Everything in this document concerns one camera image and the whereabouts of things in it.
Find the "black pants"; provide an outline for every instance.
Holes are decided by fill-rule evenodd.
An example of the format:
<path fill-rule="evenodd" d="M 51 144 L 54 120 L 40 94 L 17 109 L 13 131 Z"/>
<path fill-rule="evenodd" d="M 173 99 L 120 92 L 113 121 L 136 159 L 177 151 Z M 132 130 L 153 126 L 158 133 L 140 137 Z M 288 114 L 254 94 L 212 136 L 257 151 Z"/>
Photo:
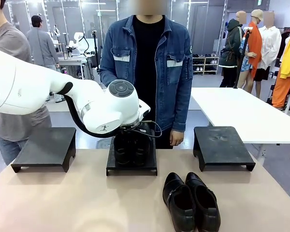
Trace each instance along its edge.
<path fill-rule="evenodd" d="M 223 80 L 220 88 L 234 87 L 237 75 L 237 68 L 223 68 Z"/>
<path fill-rule="evenodd" d="M 162 136 L 159 138 L 156 138 L 156 149 L 173 149 L 173 146 L 170 145 L 170 129 L 166 129 L 162 132 Z"/>

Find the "black t-shirt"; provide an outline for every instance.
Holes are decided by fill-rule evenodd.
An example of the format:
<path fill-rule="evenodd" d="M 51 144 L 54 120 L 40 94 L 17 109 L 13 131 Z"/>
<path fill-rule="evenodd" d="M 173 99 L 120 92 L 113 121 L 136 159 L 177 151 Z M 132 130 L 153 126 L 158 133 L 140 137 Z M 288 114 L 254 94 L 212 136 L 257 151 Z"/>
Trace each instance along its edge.
<path fill-rule="evenodd" d="M 161 35 L 164 32 L 164 17 L 157 23 L 148 24 L 141 22 L 134 16 L 133 29 L 137 45 L 134 87 L 139 99 L 151 108 L 145 119 L 156 121 L 157 72 L 155 55 Z"/>

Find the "blue jacket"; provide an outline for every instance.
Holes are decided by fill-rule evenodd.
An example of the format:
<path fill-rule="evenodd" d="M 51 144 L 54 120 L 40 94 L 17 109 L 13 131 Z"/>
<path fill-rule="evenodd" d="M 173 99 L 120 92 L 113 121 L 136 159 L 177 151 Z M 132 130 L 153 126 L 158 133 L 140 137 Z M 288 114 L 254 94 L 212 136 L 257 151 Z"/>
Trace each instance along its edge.
<path fill-rule="evenodd" d="M 116 79 L 135 83 L 137 46 L 132 21 L 133 15 L 114 22 L 106 34 L 100 65 L 101 81 L 106 86 Z M 151 109 L 156 110 L 156 122 L 162 130 L 185 131 L 193 77 L 190 48 L 187 29 L 165 17 L 155 57 L 156 109 Z"/>

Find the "person in gray t-shirt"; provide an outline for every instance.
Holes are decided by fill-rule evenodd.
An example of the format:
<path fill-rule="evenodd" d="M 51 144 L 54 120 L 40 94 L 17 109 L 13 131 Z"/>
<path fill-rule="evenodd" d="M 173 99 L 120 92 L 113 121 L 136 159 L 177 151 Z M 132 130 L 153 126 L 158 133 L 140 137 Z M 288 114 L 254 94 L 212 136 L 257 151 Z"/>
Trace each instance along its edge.
<path fill-rule="evenodd" d="M 4 3 L 0 0 L 0 51 L 31 63 L 30 45 L 24 34 L 7 22 L 2 11 Z M 8 165 L 18 156 L 35 129 L 51 126 L 45 106 L 23 116 L 0 113 L 0 152 L 4 162 Z"/>
<path fill-rule="evenodd" d="M 33 28 L 27 33 L 34 63 L 52 70 L 59 68 L 59 59 L 52 39 L 42 30 L 42 19 L 38 15 L 31 18 Z M 56 103 L 65 101 L 63 96 L 54 93 Z"/>

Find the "gray floor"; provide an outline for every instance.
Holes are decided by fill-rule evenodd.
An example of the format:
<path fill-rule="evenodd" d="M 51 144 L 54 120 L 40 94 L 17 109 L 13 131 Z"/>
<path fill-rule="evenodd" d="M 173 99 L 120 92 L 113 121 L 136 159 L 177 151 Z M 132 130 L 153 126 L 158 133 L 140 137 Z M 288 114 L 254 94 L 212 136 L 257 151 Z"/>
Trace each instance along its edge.
<path fill-rule="evenodd" d="M 193 87 L 218 87 L 221 82 L 219 75 L 195 76 Z M 269 94 L 270 85 L 274 80 L 262 82 L 261 98 L 266 100 Z M 187 130 L 185 133 L 184 142 L 176 149 L 192 149 L 193 148 L 193 128 L 196 126 L 207 126 L 208 120 L 199 109 L 196 102 L 190 101 L 190 109 L 187 118 Z M 55 127 L 76 127 L 68 112 L 51 112 L 53 126 Z M 76 146 L 81 149 L 95 149 L 96 147 L 106 147 L 108 140 L 100 140 L 93 138 L 79 129 L 76 134 Z M 254 156 L 257 155 L 257 150 L 253 145 L 246 145 L 249 152 Z M 0 156 L 0 172 L 5 167 Z M 282 188 L 290 195 L 290 145 L 267 145 L 267 159 L 264 167 L 282 186 Z"/>

